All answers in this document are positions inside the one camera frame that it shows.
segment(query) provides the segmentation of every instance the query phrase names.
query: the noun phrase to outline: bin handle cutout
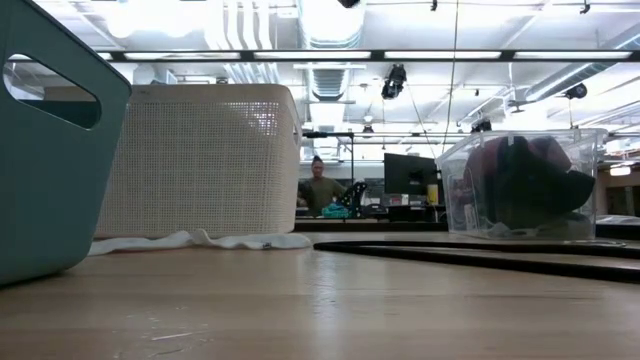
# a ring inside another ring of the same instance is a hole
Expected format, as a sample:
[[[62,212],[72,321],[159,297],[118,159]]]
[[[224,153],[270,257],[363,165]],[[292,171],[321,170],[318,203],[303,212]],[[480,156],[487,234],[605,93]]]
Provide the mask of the bin handle cutout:
[[[98,98],[68,76],[25,54],[13,54],[3,65],[4,88],[14,100],[87,130],[100,121],[102,107]],[[62,78],[64,83],[55,87],[46,86],[35,74],[32,69],[34,66],[54,73]],[[56,91],[48,94],[47,88],[63,89],[64,97],[56,96]]]

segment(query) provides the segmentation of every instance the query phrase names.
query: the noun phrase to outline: teal bag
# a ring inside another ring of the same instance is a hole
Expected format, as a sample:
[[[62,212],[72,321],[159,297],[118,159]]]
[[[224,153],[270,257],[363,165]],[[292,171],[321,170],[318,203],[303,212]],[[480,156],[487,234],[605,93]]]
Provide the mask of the teal bag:
[[[3,65],[14,54],[97,102],[21,102],[0,89],[0,285],[87,255],[131,94],[126,79],[30,0],[0,1]]]
[[[322,209],[322,216],[327,219],[348,219],[351,217],[347,208],[335,203]]]

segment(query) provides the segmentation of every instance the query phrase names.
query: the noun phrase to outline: ceiling light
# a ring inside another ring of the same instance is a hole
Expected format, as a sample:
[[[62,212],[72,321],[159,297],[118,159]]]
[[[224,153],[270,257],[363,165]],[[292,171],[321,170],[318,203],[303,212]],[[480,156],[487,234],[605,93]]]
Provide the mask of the ceiling light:
[[[500,51],[386,51],[385,59],[497,59]]]
[[[237,52],[177,52],[177,53],[159,53],[159,52],[126,52],[129,60],[198,60],[198,59],[220,59],[220,60],[237,60],[240,59],[240,53]]]
[[[98,53],[98,56],[100,56],[103,60],[113,60],[113,58],[111,57],[111,54],[109,53]]]
[[[631,168],[628,166],[618,166],[609,169],[611,176],[626,176],[631,174]]]
[[[9,57],[9,61],[16,61],[16,60],[31,60],[31,58],[22,54],[15,54]]]
[[[365,70],[364,64],[293,64],[296,70]]]
[[[516,59],[626,59],[631,51],[518,51]]]
[[[373,134],[375,131],[373,131],[373,126],[371,126],[371,124],[369,125],[365,125],[364,127],[362,127],[362,132],[364,134]]]
[[[118,39],[127,38],[136,31],[131,4],[118,2],[115,11],[107,17],[107,29]]]
[[[370,51],[258,51],[256,59],[322,59],[322,60],[343,60],[343,59],[369,59]]]

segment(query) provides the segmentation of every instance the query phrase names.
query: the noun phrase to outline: desk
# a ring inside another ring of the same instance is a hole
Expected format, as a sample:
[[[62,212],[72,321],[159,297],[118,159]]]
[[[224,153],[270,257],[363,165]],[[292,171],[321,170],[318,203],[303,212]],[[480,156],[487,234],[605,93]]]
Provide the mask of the desk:
[[[0,359],[635,360],[638,324],[637,285],[311,249],[187,249],[89,258],[0,290]]]

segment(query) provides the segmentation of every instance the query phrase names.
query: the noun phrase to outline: computer monitor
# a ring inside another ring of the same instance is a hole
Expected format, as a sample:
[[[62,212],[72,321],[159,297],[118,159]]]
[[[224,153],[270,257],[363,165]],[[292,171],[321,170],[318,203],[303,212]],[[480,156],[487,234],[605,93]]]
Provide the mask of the computer monitor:
[[[428,185],[438,184],[434,159],[412,155],[384,154],[386,194],[427,195]]]

